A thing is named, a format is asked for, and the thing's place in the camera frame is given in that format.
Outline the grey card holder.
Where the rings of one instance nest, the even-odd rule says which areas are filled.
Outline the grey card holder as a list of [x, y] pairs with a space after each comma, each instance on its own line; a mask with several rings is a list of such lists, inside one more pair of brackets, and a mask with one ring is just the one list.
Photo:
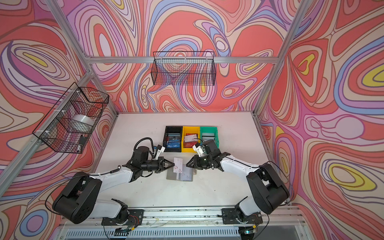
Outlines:
[[166, 179], [171, 181], [192, 182], [196, 174], [196, 169], [189, 168], [186, 165], [183, 165], [183, 170], [181, 173], [174, 173], [173, 169], [167, 170]]

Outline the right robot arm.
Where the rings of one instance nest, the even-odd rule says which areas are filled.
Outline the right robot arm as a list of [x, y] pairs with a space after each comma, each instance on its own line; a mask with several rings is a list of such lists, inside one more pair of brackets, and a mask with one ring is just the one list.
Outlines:
[[286, 184], [269, 163], [255, 167], [224, 152], [217, 156], [194, 155], [187, 163], [187, 167], [196, 170], [218, 169], [234, 174], [247, 182], [251, 196], [238, 202], [234, 207], [234, 216], [229, 217], [241, 224], [247, 223], [253, 214], [259, 212], [271, 214], [290, 198]]

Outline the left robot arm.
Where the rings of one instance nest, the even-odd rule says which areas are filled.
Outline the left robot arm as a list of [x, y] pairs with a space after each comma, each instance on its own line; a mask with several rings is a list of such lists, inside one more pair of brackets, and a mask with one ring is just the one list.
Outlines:
[[164, 150], [161, 146], [154, 150], [137, 147], [131, 159], [114, 170], [101, 174], [75, 174], [54, 200], [52, 212], [74, 224], [89, 218], [103, 218], [118, 226], [126, 225], [132, 216], [127, 204], [115, 198], [100, 200], [99, 193], [132, 183], [144, 172], [159, 174], [173, 168], [175, 164], [162, 157]]

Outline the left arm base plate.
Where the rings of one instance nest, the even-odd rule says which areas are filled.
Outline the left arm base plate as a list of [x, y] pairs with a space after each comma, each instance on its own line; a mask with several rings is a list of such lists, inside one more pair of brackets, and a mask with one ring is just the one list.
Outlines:
[[122, 210], [115, 218], [103, 218], [102, 226], [140, 226], [144, 218], [143, 209]]

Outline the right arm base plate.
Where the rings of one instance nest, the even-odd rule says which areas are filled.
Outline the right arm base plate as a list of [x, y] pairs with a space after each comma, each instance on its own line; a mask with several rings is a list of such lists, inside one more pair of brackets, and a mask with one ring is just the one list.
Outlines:
[[234, 224], [251, 224], [251, 225], [260, 225], [263, 223], [263, 218], [260, 212], [253, 213], [249, 216], [246, 216], [241, 212], [240, 209], [236, 208], [223, 208], [221, 209], [221, 214], [218, 215], [219, 218], [222, 218], [225, 225], [234, 225]]

